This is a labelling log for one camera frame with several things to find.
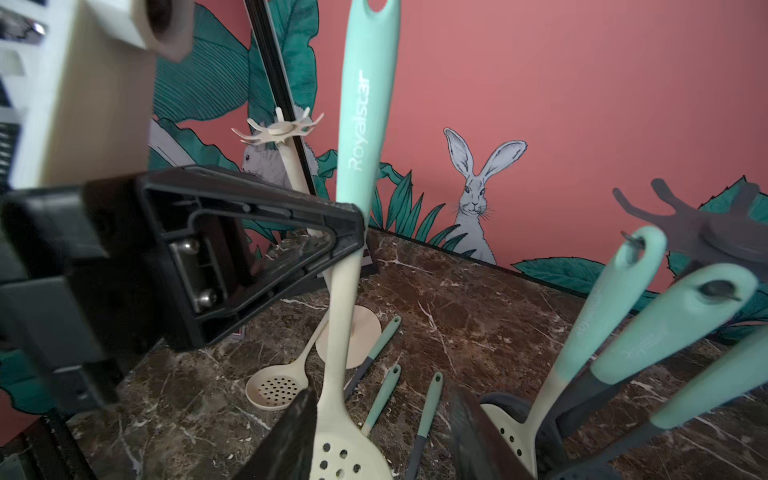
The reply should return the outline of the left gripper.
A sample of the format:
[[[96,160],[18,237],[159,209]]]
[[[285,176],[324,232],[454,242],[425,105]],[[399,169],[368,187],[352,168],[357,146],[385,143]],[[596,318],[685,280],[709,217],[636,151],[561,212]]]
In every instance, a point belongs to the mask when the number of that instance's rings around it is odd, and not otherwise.
[[[1,334],[59,409],[118,403],[155,341],[153,244],[132,179],[2,195]]]

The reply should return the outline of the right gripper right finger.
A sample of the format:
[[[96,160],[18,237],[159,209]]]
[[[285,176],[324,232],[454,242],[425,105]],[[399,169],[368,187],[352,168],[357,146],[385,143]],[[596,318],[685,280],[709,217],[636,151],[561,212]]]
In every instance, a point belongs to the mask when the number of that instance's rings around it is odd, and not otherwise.
[[[533,479],[469,390],[452,391],[449,414],[457,479]]]

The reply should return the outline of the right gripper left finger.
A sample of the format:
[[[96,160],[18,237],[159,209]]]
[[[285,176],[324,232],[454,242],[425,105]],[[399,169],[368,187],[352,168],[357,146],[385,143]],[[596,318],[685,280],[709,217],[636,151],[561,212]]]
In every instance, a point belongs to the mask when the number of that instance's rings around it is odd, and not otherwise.
[[[317,401],[314,389],[300,391],[234,479],[308,479]]]

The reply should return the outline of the left black frame post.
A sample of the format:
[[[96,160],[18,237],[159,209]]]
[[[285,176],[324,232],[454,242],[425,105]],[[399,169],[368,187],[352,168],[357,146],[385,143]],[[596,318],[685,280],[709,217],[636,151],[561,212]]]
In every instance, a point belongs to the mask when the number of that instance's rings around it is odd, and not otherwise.
[[[249,89],[253,94],[249,106],[267,112],[267,118],[258,122],[261,125],[275,122],[276,108],[294,120],[293,98],[268,3],[247,1],[245,7],[253,36],[250,52],[255,55],[250,67]]]

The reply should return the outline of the beige utensil rack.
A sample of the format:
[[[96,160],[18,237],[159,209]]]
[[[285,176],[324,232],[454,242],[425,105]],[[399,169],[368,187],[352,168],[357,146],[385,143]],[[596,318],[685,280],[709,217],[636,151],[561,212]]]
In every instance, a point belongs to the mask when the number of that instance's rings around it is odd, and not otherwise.
[[[309,184],[298,159],[299,150],[288,146],[287,131],[296,124],[313,123],[313,120],[309,117],[309,108],[302,110],[294,105],[293,109],[297,117],[294,122],[284,120],[280,108],[277,108],[277,119],[273,124],[265,127],[248,119],[248,124],[255,129],[254,133],[242,134],[235,129],[233,132],[247,144],[242,165],[245,172],[278,187],[308,193]],[[351,324],[347,369],[360,367],[366,361],[381,333],[378,317],[371,310],[356,305]]]

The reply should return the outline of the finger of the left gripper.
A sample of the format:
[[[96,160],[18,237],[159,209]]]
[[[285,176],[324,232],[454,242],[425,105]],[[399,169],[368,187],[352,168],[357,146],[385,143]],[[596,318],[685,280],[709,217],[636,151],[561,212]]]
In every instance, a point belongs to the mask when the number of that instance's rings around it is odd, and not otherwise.
[[[148,172],[136,193],[176,351],[221,341],[364,245],[356,206],[219,167]]]

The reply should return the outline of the grey skimmer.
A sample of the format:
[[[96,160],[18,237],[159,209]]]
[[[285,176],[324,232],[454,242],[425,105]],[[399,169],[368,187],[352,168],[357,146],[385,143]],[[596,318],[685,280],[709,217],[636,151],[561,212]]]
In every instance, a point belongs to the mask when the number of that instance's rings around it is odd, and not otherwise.
[[[425,403],[422,409],[417,435],[412,446],[405,480],[415,480],[418,475],[419,465],[427,443],[428,435],[438,409],[444,384],[442,372],[436,372],[430,382]]]
[[[402,323],[402,317],[400,315],[396,315],[387,324],[383,333],[381,334],[379,339],[376,341],[376,343],[373,345],[373,347],[369,351],[364,362],[357,368],[354,376],[345,386],[344,400],[348,400],[350,396],[354,393],[356,387],[358,386],[360,381],[363,379],[363,377],[366,375],[370,367],[373,365],[374,361],[378,358],[379,354],[384,350],[384,348],[388,345],[388,343],[392,340],[394,335],[397,333],[401,323]]]
[[[603,448],[570,461],[547,475],[549,479],[584,479],[586,471],[607,463],[660,433],[737,398],[767,382],[767,328],[755,330],[699,373],[649,419]]]
[[[527,419],[530,406],[517,397],[493,393],[480,405],[512,449],[537,478],[561,443],[565,416],[593,403],[647,367],[693,344],[743,308],[759,280],[735,264],[703,267],[656,297],[590,364],[574,377],[555,378],[537,397],[541,422]]]

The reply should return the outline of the beige skimmer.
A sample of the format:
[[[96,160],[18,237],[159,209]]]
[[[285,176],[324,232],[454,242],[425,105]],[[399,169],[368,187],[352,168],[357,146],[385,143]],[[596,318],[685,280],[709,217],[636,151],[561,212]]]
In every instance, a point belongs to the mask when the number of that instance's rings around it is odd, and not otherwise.
[[[401,4],[373,10],[351,4],[341,79],[336,199],[370,215],[386,136],[398,43]],[[357,249],[332,272],[328,351],[310,476],[313,479],[388,479],[387,461],[361,433],[345,407],[344,380],[363,251]]]
[[[245,394],[252,405],[267,411],[282,410],[288,407],[301,391],[308,388],[306,361],[328,320],[329,314],[326,313],[301,354],[293,362],[262,368],[249,378]]]
[[[592,287],[525,420],[518,421],[505,411],[496,392],[481,398],[482,409],[513,458],[534,478],[538,477],[535,441],[542,423],[577,373],[646,291],[666,247],[666,235],[655,226],[642,227],[625,237]]]
[[[365,437],[369,437],[372,429],[374,428],[377,420],[382,414],[388,401],[390,400],[394,390],[397,387],[400,379],[402,367],[399,364],[395,364],[387,373],[381,387],[377,393],[377,396],[373,402],[373,405],[362,425],[361,433]]]

